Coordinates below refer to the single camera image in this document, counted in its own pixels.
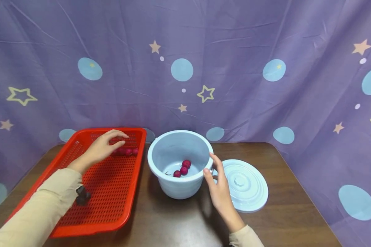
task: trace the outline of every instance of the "sleeve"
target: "sleeve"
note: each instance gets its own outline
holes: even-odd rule
[[[229,235],[229,245],[233,247],[264,247],[250,226],[245,226]]]
[[[73,205],[79,186],[79,172],[68,168],[57,170],[0,229],[0,247],[42,246]]]

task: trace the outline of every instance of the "bucket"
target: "bucket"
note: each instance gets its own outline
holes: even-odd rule
[[[154,140],[147,161],[157,176],[163,192],[173,199],[186,199],[195,195],[203,181],[203,169],[212,169],[211,144],[203,136],[188,130],[167,132]],[[183,161],[191,161],[187,175],[173,177]]]

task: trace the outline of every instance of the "white lid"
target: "white lid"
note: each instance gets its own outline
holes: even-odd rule
[[[268,185],[261,173],[240,160],[223,161],[223,166],[235,209],[242,213],[260,210],[268,200]]]

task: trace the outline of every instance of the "table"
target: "table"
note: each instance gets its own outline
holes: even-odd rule
[[[246,161],[265,177],[269,189],[267,204],[258,212],[240,214],[265,247],[341,246],[274,146],[268,143],[212,146],[222,160]],[[1,204],[0,227],[61,147],[48,151]],[[162,192],[145,158],[131,217],[122,229],[93,236],[48,239],[44,246],[220,247],[227,244],[228,230],[212,208],[206,183],[193,197],[173,200]]]

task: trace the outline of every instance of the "purple curtain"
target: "purple curtain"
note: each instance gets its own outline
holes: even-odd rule
[[[371,0],[0,0],[0,203],[76,130],[269,142],[371,247]]]

